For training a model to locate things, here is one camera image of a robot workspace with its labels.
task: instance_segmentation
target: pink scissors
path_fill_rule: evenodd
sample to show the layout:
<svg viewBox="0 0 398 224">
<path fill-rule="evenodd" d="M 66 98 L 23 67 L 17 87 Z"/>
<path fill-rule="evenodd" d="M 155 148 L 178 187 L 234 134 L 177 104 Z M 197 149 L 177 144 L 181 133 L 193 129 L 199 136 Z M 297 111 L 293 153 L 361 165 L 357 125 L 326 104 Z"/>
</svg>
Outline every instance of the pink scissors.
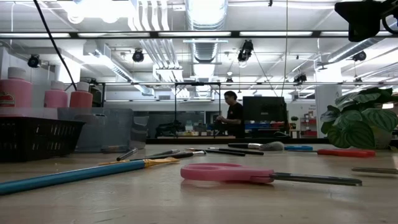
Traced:
<svg viewBox="0 0 398 224">
<path fill-rule="evenodd" d="M 228 163 L 189 164 L 181 168 L 181 176 L 189 180 L 207 181 L 247 181 L 255 183 L 271 183 L 274 180 L 311 182 L 318 184 L 336 184 L 361 186 L 362 180 L 320 175 L 302 175 L 274 172 L 272 169 L 241 166 Z"/>
</svg>

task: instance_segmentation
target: bottle cap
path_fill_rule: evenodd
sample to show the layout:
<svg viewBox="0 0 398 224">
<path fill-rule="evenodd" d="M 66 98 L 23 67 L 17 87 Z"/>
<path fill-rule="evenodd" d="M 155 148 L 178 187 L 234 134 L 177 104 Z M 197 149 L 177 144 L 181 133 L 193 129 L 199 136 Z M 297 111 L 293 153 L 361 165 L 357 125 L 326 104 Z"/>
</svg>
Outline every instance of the bottle cap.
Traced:
<svg viewBox="0 0 398 224">
<path fill-rule="evenodd" d="M 63 82 L 60 81 L 51 81 L 51 89 L 52 90 L 63 90 Z"/>
<path fill-rule="evenodd" d="M 23 68 L 9 67 L 8 78 L 20 78 L 24 80 L 26 78 L 26 71 Z"/>
<path fill-rule="evenodd" d="M 78 91 L 87 91 L 88 92 L 89 87 L 90 87 L 90 84 L 88 84 L 87 82 L 78 82 L 76 88 Z"/>
</svg>

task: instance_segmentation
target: person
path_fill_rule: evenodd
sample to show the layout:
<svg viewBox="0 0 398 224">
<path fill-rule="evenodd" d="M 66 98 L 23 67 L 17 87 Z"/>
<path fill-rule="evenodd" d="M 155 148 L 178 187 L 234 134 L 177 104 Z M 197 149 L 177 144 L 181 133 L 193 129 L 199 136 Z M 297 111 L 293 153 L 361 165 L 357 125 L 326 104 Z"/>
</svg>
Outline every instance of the person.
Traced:
<svg viewBox="0 0 398 224">
<path fill-rule="evenodd" d="M 229 135 L 244 138 L 243 106 L 236 101 L 238 96 L 233 91 L 227 91 L 224 93 L 224 99 L 229 105 L 228 115 L 226 118 L 218 116 L 217 120 L 227 124 Z"/>
</svg>

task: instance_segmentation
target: black hair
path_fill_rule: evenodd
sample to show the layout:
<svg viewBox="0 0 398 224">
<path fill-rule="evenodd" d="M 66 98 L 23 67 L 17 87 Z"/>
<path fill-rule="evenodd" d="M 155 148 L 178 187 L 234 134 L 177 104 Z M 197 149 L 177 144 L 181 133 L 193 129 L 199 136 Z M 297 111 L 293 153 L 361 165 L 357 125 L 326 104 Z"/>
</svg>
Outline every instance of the black hair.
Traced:
<svg viewBox="0 0 398 224">
<path fill-rule="evenodd" d="M 234 100 L 238 99 L 238 96 L 236 95 L 236 93 L 234 91 L 226 91 L 224 93 L 224 96 L 233 96 Z"/>
</svg>

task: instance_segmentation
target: pink container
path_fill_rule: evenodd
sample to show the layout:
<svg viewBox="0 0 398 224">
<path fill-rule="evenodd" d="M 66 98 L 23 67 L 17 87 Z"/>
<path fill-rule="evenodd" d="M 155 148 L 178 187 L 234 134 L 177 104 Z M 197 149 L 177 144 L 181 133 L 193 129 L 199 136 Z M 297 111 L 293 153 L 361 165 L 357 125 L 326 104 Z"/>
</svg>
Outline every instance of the pink container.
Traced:
<svg viewBox="0 0 398 224">
<path fill-rule="evenodd" d="M 26 71 L 9 67 L 8 79 L 0 80 L 0 107 L 30 108 L 32 84 L 25 80 Z"/>
<path fill-rule="evenodd" d="M 71 108 L 91 108 L 93 106 L 93 95 L 88 92 L 89 84 L 85 82 L 77 83 L 77 91 L 70 95 Z"/>
<path fill-rule="evenodd" d="M 68 107 L 68 93 L 63 90 L 63 82 L 51 81 L 51 90 L 47 90 L 44 94 L 44 107 Z"/>
</svg>

